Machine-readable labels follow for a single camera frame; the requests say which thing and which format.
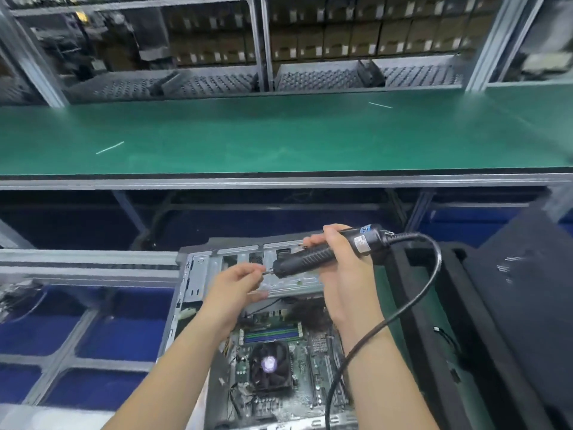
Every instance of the workstation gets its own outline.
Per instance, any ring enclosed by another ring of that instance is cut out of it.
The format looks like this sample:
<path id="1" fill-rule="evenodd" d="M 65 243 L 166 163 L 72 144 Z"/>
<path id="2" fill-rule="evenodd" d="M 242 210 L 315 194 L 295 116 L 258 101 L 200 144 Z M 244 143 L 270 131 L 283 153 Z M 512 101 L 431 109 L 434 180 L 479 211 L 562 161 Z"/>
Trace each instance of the workstation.
<path id="1" fill-rule="evenodd" d="M 536 50 L 528 37 L 547 33 L 542 20 L 567 12 L 566 2 L 6 0 L 0 290 L 26 300 L 0 311 L 0 429 L 80 418 L 101 428 L 193 317 L 215 272 L 241 261 L 270 268 L 332 222 L 440 242 L 447 273 L 390 328 L 441 429 L 568 428 L 508 333 L 487 331 L 502 321 L 466 263 L 527 206 L 571 231 L 571 48 Z M 159 43 L 143 42 L 138 15 L 162 30 Z M 137 57 L 118 50 L 124 27 Z M 70 36 L 77 46 L 86 35 L 95 53 L 70 47 Z M 433 260 L 415 243 L 376 262 L 385 316 L 414 297 Z M 318 275 L 269 275 L 264 287 L 269 301 L 248 313 L 274 304 L 233 332 L 225 358 L 236 362 L 211 369 L 241 387 L 209 397 L 207 380 L 188 428 L 218 428 L 228 416 L 230 428 L 326 425 L 340 344 L 318 345 L 332 325 L 316 331 L 283 314 L 320 300 Z M 296 364 L 286 391 L 309 398 L 296 417 L 285 413 L 301 405 L 282 394 L 249 403 L 246 365 L 268 342 L 239 338 L 269 320 Z M 465 360 L 472 353 L 477 366 Z M 221 396 L 224 411 L 212 406 Z M 334 428 L 357 428 L 349 397 L 336 391 Z M 246 420 L 247 405 L 260 422 Z"/>

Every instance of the blue ram slot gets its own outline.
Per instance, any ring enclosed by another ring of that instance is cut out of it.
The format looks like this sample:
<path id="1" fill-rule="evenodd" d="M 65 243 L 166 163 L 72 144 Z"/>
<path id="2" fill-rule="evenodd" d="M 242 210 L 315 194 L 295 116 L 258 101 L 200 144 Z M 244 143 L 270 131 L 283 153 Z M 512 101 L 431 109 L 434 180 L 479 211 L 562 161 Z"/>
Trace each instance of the blue ram slot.
<path id="1" fill-rule="evenodd" d="M 281 335 L 266 335 L 264 337 L 256 338 L 245 338 L 245 344 L 250 344 L 252 342 L 268 342 L 274 340 L 288 340 L 290 338 L 298 338 L 298 332 L 290 332 Z"/>

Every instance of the workbench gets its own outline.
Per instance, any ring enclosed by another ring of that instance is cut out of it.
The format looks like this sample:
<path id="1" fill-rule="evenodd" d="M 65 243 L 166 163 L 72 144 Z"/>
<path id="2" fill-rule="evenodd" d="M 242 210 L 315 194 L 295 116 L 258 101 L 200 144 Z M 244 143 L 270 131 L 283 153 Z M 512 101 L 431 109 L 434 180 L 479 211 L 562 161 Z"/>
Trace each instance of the workbench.
<path id="1" fill-rule="evenodd" d="M 573 85 L 0 108 L 13 189 L 550 185 Z"/>

